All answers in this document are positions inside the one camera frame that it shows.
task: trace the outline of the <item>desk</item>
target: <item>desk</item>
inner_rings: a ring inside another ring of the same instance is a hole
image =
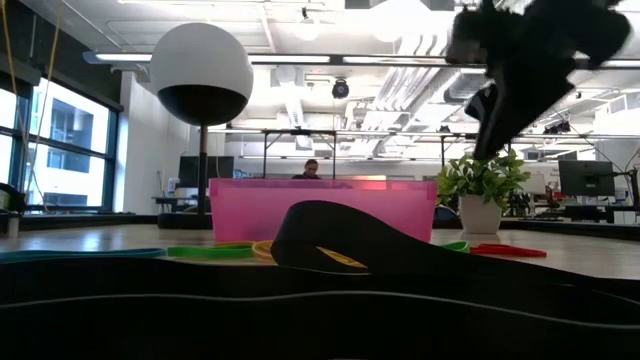
[[[167,196],[167,197],[162,197],[162,196],[153,196],[152,197],[153,200],[156,201],[156,205],[162,205],[161,212],[165,212],[165,205],[169,206],[169,212],[172,213],[174,212],[173,207],[178,205],[178,202],[180,201],[194,201],[196,204],[198,202],[197,198],[192,198],[192,197],[177,197],[177,196]]]
[[[565,206],[565,216],[574,220],[606,220],[607,223],[614,223],[614,213],[617,211],[634,211],[635,207],[630,205],[567,205]]]
[[[531,228],[558,227],[557,223],[533,222]],[[598,228],[617,225],[593,225]],[[211,230],[164,230],[156,225],[120,225],[65,230],[22,231],[19,241],[0,241],[0,252],[15,250],[107,251],[169,246],[212,246]],[[469,241],[505,244],[547,252],[546,258],[509,258],[591,276],[640,279],[640,244],[637,242],[575,236],[552,232],[500,230],[497,235],[471,235],[462,229],[436,229],[431,236],[435,245]],[[257,259],[217,259],[207,263],[225,265],[264,265]]]

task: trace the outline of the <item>cable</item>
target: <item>cable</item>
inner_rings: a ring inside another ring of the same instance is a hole
[[[633,161],[633,158],[636,157],[636,155],[638,155],[639,152],[640,152],[640,147],[638,149],[636,149],[636,151],[633,153],[633,155],[631,155],[631,158],[629,158],[629,161],[627,161],[627,165],[625,165],[625,167],[624,167],[624,171],[625,172],[629,169],[629,165],[631,165],[631,162]]]
[[[600,291],[597,291],[597,292],[605,296],[611,296],[613,298],[617,298],[619,300],[629,302],[634,305],[638,305],[636,301],[633,301],[631,299],[627,299],[627,298],[616,296],[616,295],[611,295],[611,294],[600,292]],[[415,300],[427,300],[427,301],[435,301],[435,302],[453,304],[453,305],[469,307],[469,308],[490,310],[498,313],[506,313],[506,314],[516,315],[516,316],[527,317],[527,318],[546,320],[546,321],[560,323],[560,324],[582,326],[587,328],[612,329],[612,330],[639,330],[640,329],[640,324],[606,324],[606,323],[577,321],[577,320],[562,319],[562,318],[557,318],[557,317],[547,316],[547,315],[539,315],[539,314],[534,314],[534,313],[520,311],[520,310],[507,309],[499,306],[478,304],[478,303],[464,301],[464,300],[446,299],[446,298],[441,298],[436,296],[427,296],[427,295],[397,293],[397,292],[391,292],[391,291],[371,291],[371,290],[329,290],[329,291],[316,291],[316,292],[306,292],[306,293],[297,293],[297,294],[257,296],[257,297],[221,297],[221,296],[184,295],[184,294],[94,295],[94,296],[78,296],[78,297],[70,297],[70,298],[62,298],[62,299],[34,300],[34,301],[21,302],[21,303],[4,304],[4,305],[0,305],[0,310],[45,305],[45,304],[57,304],[57,303],[66,303],[66,302],[75,302],[75,301],[87,301],[87,300],[91,301],[91,300],[105,300],[105,299],[115,300],[115,299],[159,298],[159,299],[200,300],[200,301],[211,301],[211,302],[253,303],[253,302],[300,300],[304,298],[319,298],[319,297],[332,297],[332,296],[381,296],[381,297],[398,297],[398,298],[415,299]]]
[[[600,151],[600,149],[598,149],[591,141],[587,140],[587,138],[581,134],[578,130],[576,130],[575,127],[573,127],[573,125],[571,125],[571,123],[569,122],[569,120],[567,120],[567,118],[565,118],[564,116],[562,116],[562,114],[560,114],[558,112],[558,110],[555,109],[555,107],[551,107],[551,110],[553,110],[558,116],[560,116],[560,118],[563,121],[566,121],[567,124],[569,124],[569,127],[571,127],[571,130],[575,131],[576,134],[578,134],[580,136],[580,138],[582,138],[582,140],[586,141],[587,144],[591,145],[591,147],[593,148],[593,150],[597,151],[600,155],[602,155],[602,157],[604,157],[605,159],[609,160],[609,162],[615,166],[616,169],[618,169],[618,171],[620,171],[621,173],[625,173],[626,170],[622,170],[618,165],[616,165],[616,163],[614,163],[611,159],[609,159],[609,157],[607,155],[605,155],[602,151]],[[627,184],[627,190],[629,190],[629,194],[633,194],[633,192],[631,191],[631,184],[629,184],[629,179],[627,179],[627,176],[624,175],[624,182]]]
[[[45,88],[44,91],[44,100],[42,103],[42,112],[44,114],[44,112],[46,111],[47,108],[47,98],[49,97],[49,85],[51,85],[51,79],[53,78],[53,69],[55,66],[55,61],[56,61],[56,52],[58,49],[58,35],[60,33],[60,18],[62,17],[62,1],[60,0],[58,2],[58,12],[56,15],[56,29],[53,35],[53,45],[51,46],[51,58],[49,60],[49,73],[47,74],[47,86]],[[27,182],[27,191],[29,190],[29,187],[31,187],[31,180],[32,178],[35,177],[35,168],[36,168],[36,159],[38,157],[38,145],[40,144],[40,133],[42,132],[42,123],[44,116],[41,116],[39,118],[40,123],[38,124],[38,134],[36,135],[36,144],[35,144],[35,149],[33,152],[33,159],[31,161],[31,172],[29,174],[29,181]],[[44,196],[42,196],[42,192],[40,191],[40,187],[36,185],[36,188],[38,189],[38,192],[40,193],[40,197],[44,199]],[[49,210],[47,209],[46,204],[44,204],[44,208],[45,211],[48,212]]]
[[[8,62],[9,62],[9,72],[11,73],[11,86],[13,87],[13,94],[16,96],[16,98],[18,97],[18,87],[16,84],[16,75],[15,75],[15,68],[14,68],[14,64],[13,64],[13,53],[12,53],[12,49],[11,49],[11,37],[9,35],[9,23],[7,21],[7,8],[6,8],[6,0],[0,0],[0,12],[2,12],[2,26],[4,29],[4,36],[5,36],[5,42],[7,44],[7,57],[8,57]],[[56,29],[55,29],[55,33],[54,33],[54,38],[53,38],[53,46],[51,48],[51,60],[49,62],[49,76],[48,76],[48,82],[47,82],[47,88],[45,91],[45,97],[44,97],[44,105],[46,105],[46,101],[47,101],[47,96],[49,94],[49,84],[51,82],[51,77],[53,76],[53,69],[54,69],[54,64],[55,64],[55,54],[56,54],[56,49],[57,49],[57,45],[58,45],[58,35],[59,35],[59,31],[60,31],[60,19],[62,15],[62,1],[60,1],[58,3],[58,13],[57,13],[57,18],[56,18]],[[16,106],[16,112],[18,115],[18,121],[20,123],[20,130],[21,130],[21,135],[22,135],[22,145],[23,145],[23,155],[24,157],[29,157],[29,142],[28,142],[28,137],[27,137],[27,128],[25,125],[25,121],[24,118],[22,116],[22,112],[19,106]],[[38,181],[36,179],[36,175],[35,175],[35,161],[36,161],[36,156],[38,153],[38,144],[40,142],[40,130],[42,128],[42,119],[40,119],[40,124],[38,126],[38,134],[36,137],[36,143],[35,143],[35,151],[33,154],[33,159],[28,159],[31,162],[31,171],[29,174],[29,180],[27,182],[27,188],[26,188],[26,195],[25,195],[25,202],[28,202],[28,194],[29,194],[29,189],[31,187],[31,181],[32,179],[34,180],[36,189],[38,190],[38,194],[40,195],[40,198],[43,200],[43,205],[44,205],[44,209],[46,212],[48,212],[49,210],[47,209],[47,205],[44,202],[44,196],[42,194],[42,191],[40,190],[40,186],[38,185]]]

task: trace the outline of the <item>black object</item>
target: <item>black object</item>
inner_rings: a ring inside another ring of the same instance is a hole
[[[205,206],[204,215],[198,213],[161,213],[158,214],[158,228],[160,229],[182,229],[182,230],[211,230],[213,229],[213,219],[211,213],[206,211],[210,208]]]
[[[547,135],[547,134],[563,134],[563,133],[568,133],[571,132],[571,125],[569,124],[568,121],[563,120],[561,122],[559,122],[558,124],[555,125],[551,125],[548,126],[544,129],[544,131],[542,132],[542,134]]]
[[[333,85],[331,95],[333,95],[334,99],[344,99],[349,96],[349,85],[347,85],[347,80],[337,79],[336,83]]]
[[[367,265],[371,274],[316,246]],[[136,359],[219,356],[212,336],[242,358],[640,351],[638,281],[454,252],[322,201],[291,207],[272,254],[313,271],[125,258],[0,265],[3,353],[85,353],[80,333],[108,338],[104,357]]]
[[[435,213],[433,214],[433,222],[449,222],[458,220],[458,215],[450,208],[446,206],[436,206]]]
[[[24,194],[19,192],[16,188],[9,184],[0,183],[0,191],[6,193],[9,196],[9,204],[6,209],[0,209],[7,212],[16,212],[23,214],[27,204],[24,201]]]
[[[598,206],[593,205],[568,205],[564,208],[563,217],[570,218],[571,221],[594,221],[600,222],[601,220],[607,220],[607,213],[601,211]]]
[[[638,190],[638,169],[634,168],[628,172],[631,182],[631,192],[633,194],[633,207],[636,209],[636,214],[640,211],[640,190]]]
[[[495,87],[481,89],[465,109],[481,122],[475,159],[494,157],[573,89],[566,77],[576,51],[595,69],[620,50],[631,27],[608,9],[615,3],[535,0],[519,15],[483,0],[478,11],[465,7],[456,15],[446,61],[486,64],[487,77],[495,79]]]
[[[211,178],[218,177],[218,171],[220,171],[221,178],[233,178],[233,156],[209,156],[207,158],[205,174],[205,182]],[[181,188],[194,188],[198,187],[198,167],[200,159],[198,156],[181,156],[180,157],[180,170],[178,177]]]
[[[207,85],[170,86],[159,90],[157,96],[175,117],[200,127],[198,215],[203,217],[207,189],[208,127],[233,120],[242,112],[249,99],[235,91]]]
[[[158,91],[158,99],[167,111],[194,126],[227,123],[235,119],[249,102],[235,91],[208,85],[171,86]]]
[[[560,188],[566,196],[614,196],[613,164],[608,161],[558,161]]]

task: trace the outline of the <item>white spherical lamp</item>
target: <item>white spherical lamp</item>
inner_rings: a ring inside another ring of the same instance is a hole
[[[153,50],[151,85],[164,107],[191,125],[233,120],[247,105],[253,69],[240,42],[210,24],[167,32]]]

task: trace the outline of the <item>ceiling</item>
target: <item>ceiling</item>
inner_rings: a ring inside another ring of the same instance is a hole
[[[21,1],[54,22],[57,1]],[[155,0],[146,4],[143,1],[145,0],[62,0],[61,27],[97,52],[152,52],[155,44],[168,30],[186,22],[201,21],[226,29],[251,53],[441,55],[455,16],[453,11],[423,13],[421,9],[414,11],[402,6],[392,8],[385,5],[385,2],[371,9],[354,9],[355,0],[190,0],[190,5],[166,4],[187,3],[182,0]],[[411,0],[398,1],[408,4]],[[504,3],[522,5],[526,1],[507,0]],[[635,28],[640,29],[640,1],[627,0],[623,4],[625,15]],[[302,40],[297,35],[301,29],[308,29],[298,24],[302,19],[303,6],[307,8],[309,18],[318,22],[315,29],[319,31],[319,35],[313,41]],[[403,34],[397,41],[389,42],[390,31],[393,29],[402,29]],[[421,42],[412,46],[411,43],[418,38]],[[634,35],[618,57],[640,57],[640,37]],[[454,85],[467,86],[463,90],[475,91],[477,88],[473,86],[484,83],[481,75],[454,74],[458,71],[454,69],[440,71],[303,66],[299,68],[302,74],[300,86],[292,90],[280,86],[274,80],[274,69],[271,66],[255,68],[251,100],[245,111],[234,121],[234,126],[282,127],[289,118],[287,115],[291,116],[295,110],[284,99],[294,98],[299,101],[306,127],[309,128],[334,128],[338,117],[341,119],[338,121],[339,127],[353,128],[365,124],[368,130],[380,129],[383,125],[387,127],[394,121],[396,126],[403,128],[399,130],[405,131],[434,131],[440,125],[448,125],[464,132],[477,129],[477,122],[461,110],[464,102],[445,104],[448,98],[445,96],[443,99],[442,93],[445,87]],[[459,76],[458,80],[452,80],[454,75]],[[350,86],[347,99],[335,100],[331,96],[336,78],[347,79]],[[541,133],[545,125],[557,121],[556,111],[570,113],[571,122],[576,129],[589,132],[593,128],[597,108],[623,95],[625,91],[640,89],[639,71],[580,71],[572,74],[570,80],[577,86],[580,95],[572,93],[556,104],[540,119],[539,126],[531,129],[533,133]],[[407,84],[415,89],[397,90],[403,86],[408,87]],[[385,89],[390,93],[386,94],[387,101],[381,101]],[[409,95],[415,99],[400,106],[402,101],[398,99]],[[362,123],[359,123],[354,120],[358,106],[392,110],[390,112],[393,114],[388,116],[395,118],[386,121],[384,116],[387,115],[371,115],[369,120],[362,122],[361,119],[359,121]],[[407,112],[408,115],[403,117],[399,112]],[[375,126],[371,126],[371,121],[375,122]],[[402,146],[406,152],[415,152],[415,147],[414,140]]]

